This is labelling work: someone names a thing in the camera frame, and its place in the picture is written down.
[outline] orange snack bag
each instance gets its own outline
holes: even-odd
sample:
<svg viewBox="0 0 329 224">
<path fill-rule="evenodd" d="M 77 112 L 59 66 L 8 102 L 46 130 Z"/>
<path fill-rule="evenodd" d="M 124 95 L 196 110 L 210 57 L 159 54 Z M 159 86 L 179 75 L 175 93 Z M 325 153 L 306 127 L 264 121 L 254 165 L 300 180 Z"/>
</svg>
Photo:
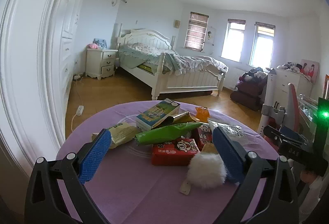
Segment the orange snack bag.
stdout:
<svg viewBox="0 0 329 224">
<path fill-rule="evenodd" d="M 201 122 L 208 123 L 210 114 L 207 107 L 196 107 L 196 118 L 200 119 Z"/>
</svg>

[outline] table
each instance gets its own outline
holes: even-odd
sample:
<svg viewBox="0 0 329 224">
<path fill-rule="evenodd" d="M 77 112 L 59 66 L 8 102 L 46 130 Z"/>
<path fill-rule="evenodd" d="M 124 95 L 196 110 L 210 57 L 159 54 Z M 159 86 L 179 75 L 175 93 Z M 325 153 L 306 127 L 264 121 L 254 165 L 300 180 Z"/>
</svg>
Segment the table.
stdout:
<svg viewBox="0 0 329 224">
<path fill-rule="evenodd" d="M 134 123 L 135 117 L 159 101 L 125 103 L 103 110 L 79 125 L 57 154 L 63 159 L 68 153 L 77 153 L 93 132 L 109 128 L 119 122 Z M 195 105 L 180 103 L 181 111 L 196 114 Z M 231 125 L 239 125 L 249 140 L 244 148 L 260 157 L 276 159 L 277 152 L 256 132 L 239 121 L 209 110 L 212 118 Z M 150 146 L 137 146 L 131 141 L 110 150 L 99 165 L 93 179 L 85 183 L 91 198 L 111 224 L 211 224 L 222 212 L 237 185 L 225 183 L 211 190 L 192 186 L 188 196 L 179 192 L 186 177 L 187 167 L 153 166 Z M 244 219 L 251 217 L 264 187 L 259 182 Z M 80 220 L 67 194 L 65 185 L 60 189 L 71 216 Z"/>
</svg>

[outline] wooden floor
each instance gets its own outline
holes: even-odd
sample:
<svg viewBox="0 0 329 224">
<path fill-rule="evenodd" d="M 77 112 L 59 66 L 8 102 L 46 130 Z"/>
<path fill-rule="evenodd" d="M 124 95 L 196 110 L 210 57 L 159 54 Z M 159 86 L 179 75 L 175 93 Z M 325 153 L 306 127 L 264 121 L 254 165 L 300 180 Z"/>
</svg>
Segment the wooden floor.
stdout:
<svg viewBox="0 0 329 224">
<path fill-rule="evenodd" d="M 212 94 L 210 94 L 211 92 L 160 94 L 158 100 L 168 97 L 178 102 L 205 106 L 257 130 L 261 117 L 260 112 L 254 112 L 231 101 L 231 92 L 224 88 L 219 97 L 216 96 L 217 92 Z M 109 78 L 97 80 L 84 77 L 81 81 L 73 82 L 66 112 L 66 138 L 71 134 L 71 120 L 81 103 L 83 103 L 84 111 L 81 116 L 74 118 L 73 130 L 87 118 L 106 108 L 121 103 L 147 100 L 151 100 L 151 87 L 120 68 L 116 71 L 115 76 Z"/>
</svg>

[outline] ruffled bedspread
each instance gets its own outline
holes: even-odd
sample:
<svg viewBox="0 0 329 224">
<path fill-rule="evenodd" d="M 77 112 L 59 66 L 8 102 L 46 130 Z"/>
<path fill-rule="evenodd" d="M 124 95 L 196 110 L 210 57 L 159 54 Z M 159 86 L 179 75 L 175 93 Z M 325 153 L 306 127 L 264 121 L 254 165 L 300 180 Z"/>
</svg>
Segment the ruffled bedspread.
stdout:
<svg viewBox="0 0 329 224">
<path fill-rule="evenodd" d="M 204 70 L 209 70 L 215 74 L 228 71 L 228 67 L 224 63 L 207 56 L 180 56 L 173 50 L 156 49 L 142 43 L 121 45 L 119 48 L 120 59 L 125 55 L 134 57 L 135 61 L 133 64 L 130 63 L 129 68 L 137 67 L 144 62 L 158 65 L 161 53 L 165 53 L 164 66 L 168 67 L 170 72 L 175 73 L 175 75 Z"/>
</svg>

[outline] white bed frame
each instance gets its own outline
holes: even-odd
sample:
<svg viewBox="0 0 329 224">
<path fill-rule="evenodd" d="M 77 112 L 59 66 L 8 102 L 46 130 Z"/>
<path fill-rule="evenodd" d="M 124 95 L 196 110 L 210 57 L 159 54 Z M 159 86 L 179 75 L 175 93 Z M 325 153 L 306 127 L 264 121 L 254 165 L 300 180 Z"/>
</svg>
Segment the white bed frame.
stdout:
<svg viewBox="0 0 329 224">
<path fill-rule="evenodd" d="M 122 24 L 117 38 L 117 49 L 120 45 L 141 42 L 158 49 L 174 49 L 175 36 L 172 37 L 171 43 L 169 38 L 163 36 L 157 31 L 150 29 L 130 30 L 130 33 L 121 36 Z M 186 73 L 183 75 L 175 75 L 165 73 L 163 74 L 163 62 L 165 54 L 162 53 L 159 57 L 159 65 L 155 75 L 149 73 L 141 68 L 130 69 L 125 65 L 120 65 L 124 70 L 128 71 L 139 80 L 143 81 L 152 87 L 152 100 L 157 100 L 161 93 L 178 93 L 178 92 L 192 92 L 192 91 L 209 91 L 218 90 L 218 95 L 223 89 L 225 79 L 225 72 L 221 74 L 214 74 L 204 69 L 204 72 L 197 71 L 193 73 Z"/>
</svg>

